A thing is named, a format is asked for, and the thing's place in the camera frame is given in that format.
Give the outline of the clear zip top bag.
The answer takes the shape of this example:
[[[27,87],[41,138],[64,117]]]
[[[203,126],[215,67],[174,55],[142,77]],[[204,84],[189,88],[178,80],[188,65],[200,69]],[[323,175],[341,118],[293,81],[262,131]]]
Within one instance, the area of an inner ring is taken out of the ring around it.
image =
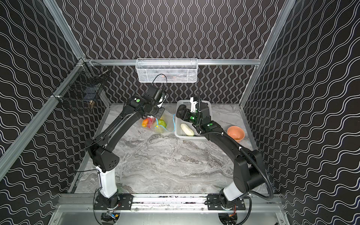
[[[175,131],[175,114],[165,110],[160,119],[148,116],[141,120],[141,126],[159,134],[173,133]]]

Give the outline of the black avocado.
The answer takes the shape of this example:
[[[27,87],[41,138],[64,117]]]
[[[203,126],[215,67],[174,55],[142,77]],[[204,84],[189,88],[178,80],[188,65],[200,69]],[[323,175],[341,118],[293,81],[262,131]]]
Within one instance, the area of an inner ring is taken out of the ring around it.
[[[180,105],[180,106],[178,107],[177,113],[182,114],[182,113],[185,113],[186,110],[187,110],[186,105],[182,104],[182,105]]]

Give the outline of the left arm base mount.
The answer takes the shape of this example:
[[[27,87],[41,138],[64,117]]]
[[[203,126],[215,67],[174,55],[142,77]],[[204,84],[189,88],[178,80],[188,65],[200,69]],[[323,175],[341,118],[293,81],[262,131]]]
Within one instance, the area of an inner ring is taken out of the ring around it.
[[[132,207],[134,196],[132,194],[114,194],[106,198],[102,194],[98,194],[95,198],[94,210],[130,210]]]

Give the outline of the red apple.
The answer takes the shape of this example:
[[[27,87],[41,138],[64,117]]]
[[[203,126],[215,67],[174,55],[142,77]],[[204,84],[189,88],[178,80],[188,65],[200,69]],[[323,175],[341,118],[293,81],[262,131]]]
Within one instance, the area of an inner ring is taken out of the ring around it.
[[[152,128],[155,120],[156,120],[156,119],[155,119],[154,117],[148,117],[147,127],[148,127],[148,128]]]

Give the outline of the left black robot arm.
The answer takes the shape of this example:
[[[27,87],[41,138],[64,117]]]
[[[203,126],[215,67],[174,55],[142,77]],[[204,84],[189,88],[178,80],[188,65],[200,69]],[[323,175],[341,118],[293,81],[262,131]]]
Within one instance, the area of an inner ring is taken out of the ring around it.
[[[114,207],[118,196],[115,168],[120,158],[113,153],[117,143],[140,119],[146,116],[160,119],[165,111],[162,104],[166,97],[165,91],[150,85],[145,94],[131,96],[124,104],[122,112],[101,134],[86,141],[85,149],[99,172],[100,194],[110,202],[110,208]]]

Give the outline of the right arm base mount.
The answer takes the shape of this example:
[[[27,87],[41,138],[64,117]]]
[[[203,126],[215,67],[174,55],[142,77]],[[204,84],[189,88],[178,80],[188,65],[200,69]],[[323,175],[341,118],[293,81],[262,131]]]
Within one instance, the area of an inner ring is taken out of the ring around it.
[[[234,200],[227,200],[224,194],[208,194],[204,204],[208,207],[209,211],[244,211],[246,209],[244,200],[239,197]]]

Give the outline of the green cabbage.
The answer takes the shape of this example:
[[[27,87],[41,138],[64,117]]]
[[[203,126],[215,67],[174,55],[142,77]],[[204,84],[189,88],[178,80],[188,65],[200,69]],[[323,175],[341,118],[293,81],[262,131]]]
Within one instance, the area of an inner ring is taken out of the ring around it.
[[[156,133],[165,133],[165,132],[167,132],[167,123],[162,119],[156,120],[156,122],[154,123],[154,131]]]

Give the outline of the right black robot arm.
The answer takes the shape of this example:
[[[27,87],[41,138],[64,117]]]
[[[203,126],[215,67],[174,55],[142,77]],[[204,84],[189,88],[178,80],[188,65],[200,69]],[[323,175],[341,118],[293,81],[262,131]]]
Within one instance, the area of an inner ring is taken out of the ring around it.
[[[185,104],[177,108],[176,117],[191,123],[197,133],[216,144],[233,162],[232,183],[220,192],[223,202],[229,203],[248,194],[272,200],[274,191],[265,172],[263,156],[250,150],[230,137],[210,116],[207,103],[196,103],[195,110]]]

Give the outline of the red yellow mango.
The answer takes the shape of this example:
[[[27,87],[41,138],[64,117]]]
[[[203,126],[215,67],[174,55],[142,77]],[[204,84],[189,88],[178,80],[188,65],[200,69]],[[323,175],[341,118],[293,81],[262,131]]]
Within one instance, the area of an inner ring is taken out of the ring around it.
[[[149,125],[149,119],[146,118],[142,121],[142,127],[146,128],[146,127],[148,127],[148,125]]]

